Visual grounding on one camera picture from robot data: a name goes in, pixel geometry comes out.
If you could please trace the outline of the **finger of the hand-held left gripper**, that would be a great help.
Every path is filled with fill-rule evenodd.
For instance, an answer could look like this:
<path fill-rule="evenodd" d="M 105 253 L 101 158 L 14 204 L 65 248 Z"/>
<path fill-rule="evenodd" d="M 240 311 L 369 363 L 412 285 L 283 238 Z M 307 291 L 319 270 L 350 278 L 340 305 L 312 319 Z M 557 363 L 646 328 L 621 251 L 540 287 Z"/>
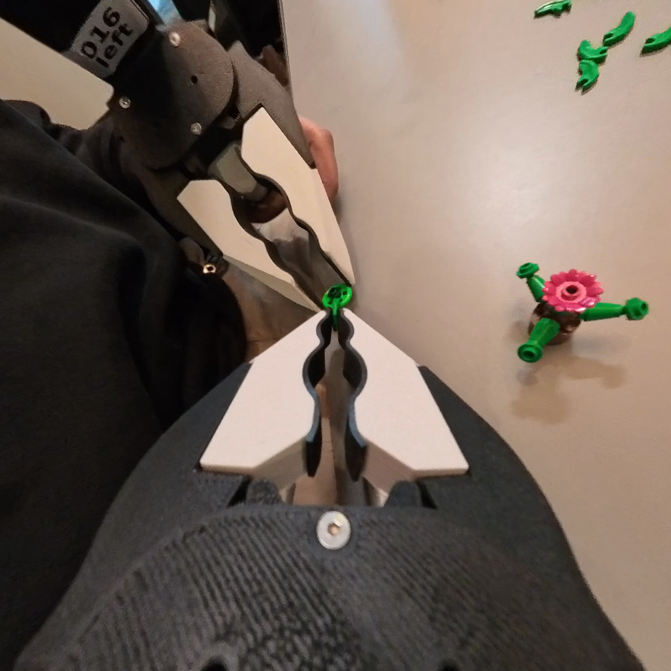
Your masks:
<path fill-rule="evenodd" d="M 242 126 L 240 156 L 254 177 L 280 192 L 293 221 L 306 232 L 311 251 L 321 259 L 318 266 L 353 287 L 348 247 L 318 170 L 308 165 L 262 105 Z"/>
<path fill-rule="evenodd" d="M 193 180 L 178 196 L 180 205 L 216 245 L 230 264 L 313 312 L 316 304 L 297 281 L 270 255 L 266 240 L 249 232 L 233 212 L 231 197 L 216 180 Z"/>

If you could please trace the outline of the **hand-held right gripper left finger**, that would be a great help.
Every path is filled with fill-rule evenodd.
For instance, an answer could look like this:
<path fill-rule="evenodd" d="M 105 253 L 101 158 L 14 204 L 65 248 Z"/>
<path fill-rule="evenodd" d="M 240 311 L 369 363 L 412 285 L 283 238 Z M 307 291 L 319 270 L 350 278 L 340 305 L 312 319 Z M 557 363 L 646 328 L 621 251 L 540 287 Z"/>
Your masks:
<path fill-rule="evenodd" d="M 208 443 L 203 471 L 273 482 L 313 477 L 322 457 L 322 407 L 330 315 L 320 311 L 250 363 Z"/>

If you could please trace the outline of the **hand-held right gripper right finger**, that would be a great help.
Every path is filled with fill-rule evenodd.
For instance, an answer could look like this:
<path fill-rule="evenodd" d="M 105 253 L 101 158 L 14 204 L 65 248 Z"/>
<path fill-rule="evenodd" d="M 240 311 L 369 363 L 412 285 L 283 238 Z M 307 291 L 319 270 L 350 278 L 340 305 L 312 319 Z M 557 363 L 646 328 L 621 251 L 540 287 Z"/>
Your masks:
<path fill-rule="evenodd" d="M 463 476 L 469 465 L 417 363 L 353 311 L 340 313 L 342 429 L 349 481 L 383 506 L 395 485 Z"/>

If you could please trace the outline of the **brown pot flower assembly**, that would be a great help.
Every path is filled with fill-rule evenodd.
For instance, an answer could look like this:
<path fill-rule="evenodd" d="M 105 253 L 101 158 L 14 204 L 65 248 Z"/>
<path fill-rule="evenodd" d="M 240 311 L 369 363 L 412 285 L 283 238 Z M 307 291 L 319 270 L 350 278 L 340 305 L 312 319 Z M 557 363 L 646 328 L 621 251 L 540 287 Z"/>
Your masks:
<path fill-rule="evenodd" d="M 528 262 L 516 272 L 536 301 L 527 340 L 517 350 L 518 358 L 526 363 L 539 362 L 548 347 L 566 343 L 583 323 L 620 317 L 636 322 L 650 313 L 649 302 L 638 297 L 623 304 L 603 302 L 604 289 L 595 274 L 571 269 L 545 280 L 539 269 Z"/>

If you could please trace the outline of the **person's left hand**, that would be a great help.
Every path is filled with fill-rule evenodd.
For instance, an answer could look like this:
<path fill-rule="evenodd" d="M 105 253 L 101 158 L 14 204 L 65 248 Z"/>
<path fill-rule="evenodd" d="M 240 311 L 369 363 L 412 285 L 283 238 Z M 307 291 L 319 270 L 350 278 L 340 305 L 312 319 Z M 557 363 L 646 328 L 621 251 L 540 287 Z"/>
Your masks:
<path fill-rule="evenodd" d="M 330 202 L 334 202 L 340 188 L 340 175 L 331 131 L 300 116 L 299 122 L 312 153 L 317 172 Z"/>

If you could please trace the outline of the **person's black jacket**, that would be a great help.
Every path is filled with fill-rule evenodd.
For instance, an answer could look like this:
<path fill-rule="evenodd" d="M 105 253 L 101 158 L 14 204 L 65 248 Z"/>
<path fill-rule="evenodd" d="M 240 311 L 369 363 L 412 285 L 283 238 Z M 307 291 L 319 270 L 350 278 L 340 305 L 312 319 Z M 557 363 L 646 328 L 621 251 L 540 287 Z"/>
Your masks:
<path fill-rule="evenodd" d="M 109 122 L 1 101 L 1 669 L 123 483 L 241 365 L 231 289 L 190 262 Z"/>

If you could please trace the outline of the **scattered green leaf pieces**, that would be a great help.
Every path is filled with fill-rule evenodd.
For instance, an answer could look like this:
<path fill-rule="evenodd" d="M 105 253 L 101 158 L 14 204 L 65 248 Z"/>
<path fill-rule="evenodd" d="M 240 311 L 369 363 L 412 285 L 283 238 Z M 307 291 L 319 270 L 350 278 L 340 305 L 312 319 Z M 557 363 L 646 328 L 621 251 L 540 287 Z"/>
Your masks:
<path fill-rule="evenodd" d="M 559 19 L 572 11 L 573 1 L 547 1 L 533 10 L 533 19 L 545 17 Z M 637 15 L 627 11 L 615 26 L 607 30 L 599 44 L 583 39 L 576 48 L 577 80 L 575 91 L 584 95 L 599 82 L 601 66 L 606 62 L 609 51 L 624 42 L 635 27 Z M 641 56 L 652 55 L 670 46 L 670 27 L 647 36 L 640 48 Z"/>

